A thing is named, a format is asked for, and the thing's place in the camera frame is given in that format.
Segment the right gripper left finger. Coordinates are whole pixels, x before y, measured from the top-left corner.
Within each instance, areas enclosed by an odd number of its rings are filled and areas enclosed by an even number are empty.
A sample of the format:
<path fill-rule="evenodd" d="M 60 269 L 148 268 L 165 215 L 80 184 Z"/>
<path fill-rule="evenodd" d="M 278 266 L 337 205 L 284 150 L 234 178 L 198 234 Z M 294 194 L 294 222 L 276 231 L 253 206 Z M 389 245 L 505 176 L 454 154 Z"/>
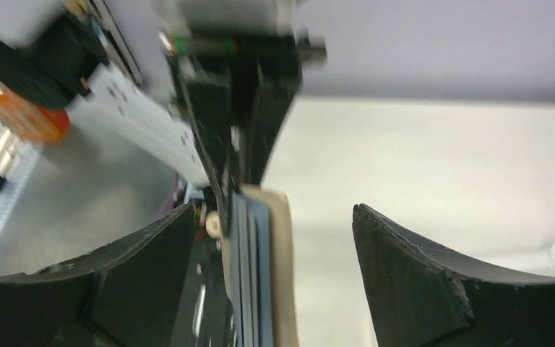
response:
<path fill-rule="evenodd" d="M 33 274 L 0 277 L 0 346 L 169 346 L 195 232 L 182 205 Z"/>

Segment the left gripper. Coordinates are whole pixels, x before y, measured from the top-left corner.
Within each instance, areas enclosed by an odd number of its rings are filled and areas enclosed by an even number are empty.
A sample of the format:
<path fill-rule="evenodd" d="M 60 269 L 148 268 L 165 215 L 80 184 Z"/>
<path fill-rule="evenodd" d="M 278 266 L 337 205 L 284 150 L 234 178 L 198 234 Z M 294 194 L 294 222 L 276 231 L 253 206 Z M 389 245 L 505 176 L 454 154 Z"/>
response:
<path fill-rule="evenodd" d="M 282 124 L 302 85 L 304 65 L 324 65 L 323 40 L 307 35 L 162 34 L 176 96 L 191 124 L 215 195 L 221 233 L 230 233 L 234 151 L 231 125 L 248 125 L 244 181 L 259 185 Z"/>

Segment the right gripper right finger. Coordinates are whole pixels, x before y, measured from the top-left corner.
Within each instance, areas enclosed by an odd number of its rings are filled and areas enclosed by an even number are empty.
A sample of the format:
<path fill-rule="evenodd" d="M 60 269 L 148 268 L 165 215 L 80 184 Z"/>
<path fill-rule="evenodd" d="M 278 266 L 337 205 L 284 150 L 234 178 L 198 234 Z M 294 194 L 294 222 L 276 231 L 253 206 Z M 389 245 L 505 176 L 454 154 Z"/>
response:
<path fill-rule="evenodd" d="M 380 346 L 555 346 L 555 278 L 469 257 L 365 204 L 352 228 Z"/>

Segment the tan leather card holder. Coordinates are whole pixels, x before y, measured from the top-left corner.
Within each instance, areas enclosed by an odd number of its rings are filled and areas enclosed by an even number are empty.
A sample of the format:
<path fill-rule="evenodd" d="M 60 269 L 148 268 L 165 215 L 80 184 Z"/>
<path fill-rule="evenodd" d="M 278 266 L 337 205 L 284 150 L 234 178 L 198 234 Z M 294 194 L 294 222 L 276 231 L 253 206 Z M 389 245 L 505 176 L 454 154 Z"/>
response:
<path fill-rule="evenodd" d="M 193 331 L 207 346 L 298 346 L 293 227 L 282 192 L 246 185 L 231 200 L 231 224 L 217 212 L 205 219 L 217 243 L 227 298 L 225 322 L 209 325 L 209 287 L 202 286 Z"/>

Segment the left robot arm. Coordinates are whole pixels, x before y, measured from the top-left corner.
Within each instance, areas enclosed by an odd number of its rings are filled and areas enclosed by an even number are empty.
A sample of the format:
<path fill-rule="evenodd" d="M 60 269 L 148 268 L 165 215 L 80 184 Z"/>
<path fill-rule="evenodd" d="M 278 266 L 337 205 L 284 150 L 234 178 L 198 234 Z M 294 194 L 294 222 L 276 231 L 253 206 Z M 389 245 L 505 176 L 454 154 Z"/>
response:
<path fill-rule="evenodd" d="M 324 42 L 294 1 L 0 1 L 0 81 L 44 108 L 89 108 L 210 187 L 229 234 Z"/>

